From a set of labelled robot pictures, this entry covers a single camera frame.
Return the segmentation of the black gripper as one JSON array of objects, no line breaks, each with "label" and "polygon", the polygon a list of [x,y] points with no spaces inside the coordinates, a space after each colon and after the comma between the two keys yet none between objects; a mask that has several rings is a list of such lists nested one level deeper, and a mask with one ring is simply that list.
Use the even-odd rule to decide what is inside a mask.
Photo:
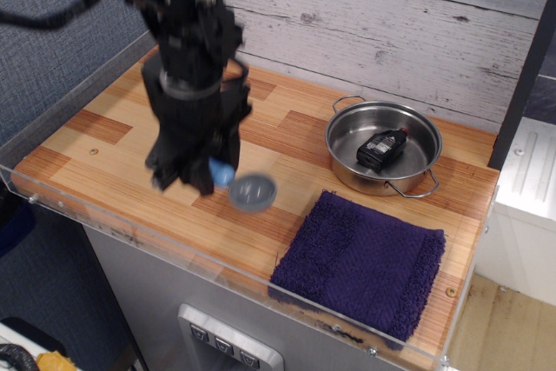
[{"label": "black gripper", "polygon": [[159,45],[142,69],[160,124],[145,160],[151,182],[164,191],[179,180],[212,195],[235,179],[239,124],[251,110],[246,66],[239,76],[222,79],[242,44],[242,28],[230,10],[200,11],[177,23],[155,12],[142,16]]}]

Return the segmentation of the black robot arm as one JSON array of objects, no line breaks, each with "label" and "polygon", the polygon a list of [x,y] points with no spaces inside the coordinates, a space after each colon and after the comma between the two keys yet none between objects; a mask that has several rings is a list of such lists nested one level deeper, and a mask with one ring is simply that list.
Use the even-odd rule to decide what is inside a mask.
[{"label": "black robot arm", "polygon": [[[4,24],[56,30],[100,0],[78,0],[46,17],[4,12]],[[243,43],[242,27],[223,0],[124,0],[135,5],[158,44],[142,67],[150,107],[159,123],[146,158],[153,185],[165,190],[175,181],[202,195],[215,186],[212,160],[236,167],[239,126],[249,115],[246,76],[225,80]]]}]

